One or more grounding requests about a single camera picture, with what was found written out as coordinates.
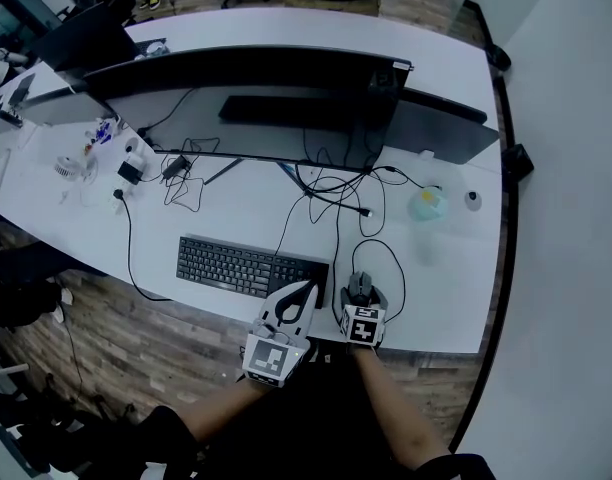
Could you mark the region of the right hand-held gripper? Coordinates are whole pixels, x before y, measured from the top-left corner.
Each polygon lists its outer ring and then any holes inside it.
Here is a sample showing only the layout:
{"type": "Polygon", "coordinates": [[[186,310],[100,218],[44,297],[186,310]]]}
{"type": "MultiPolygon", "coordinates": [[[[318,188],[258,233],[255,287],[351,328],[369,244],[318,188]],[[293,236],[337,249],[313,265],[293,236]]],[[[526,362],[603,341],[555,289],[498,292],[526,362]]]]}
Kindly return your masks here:
{"type": "Polygon", "coordinates": [[[347,343],[378,347],[384,337],[388,300],[377,288],[371,288],[371,306],[352,305],[347,287],[340,289],[340,304],[343,310],[341,331],[347,343]]]}

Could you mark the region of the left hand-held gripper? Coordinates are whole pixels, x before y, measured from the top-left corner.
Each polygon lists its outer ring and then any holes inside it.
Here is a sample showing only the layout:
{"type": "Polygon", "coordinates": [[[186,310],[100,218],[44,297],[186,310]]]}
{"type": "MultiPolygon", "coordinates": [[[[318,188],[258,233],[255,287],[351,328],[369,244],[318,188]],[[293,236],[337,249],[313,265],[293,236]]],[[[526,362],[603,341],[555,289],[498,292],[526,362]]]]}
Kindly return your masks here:
{"type": "Polygon", "coordinates": [[[247,337],[242,369],[246,378],[283,387],[305,362],[308,334],[319,295],[315,281],[288,284],[264,301],[247,337]],[[272,324],[282,324],[282,331],[272,324]]]}

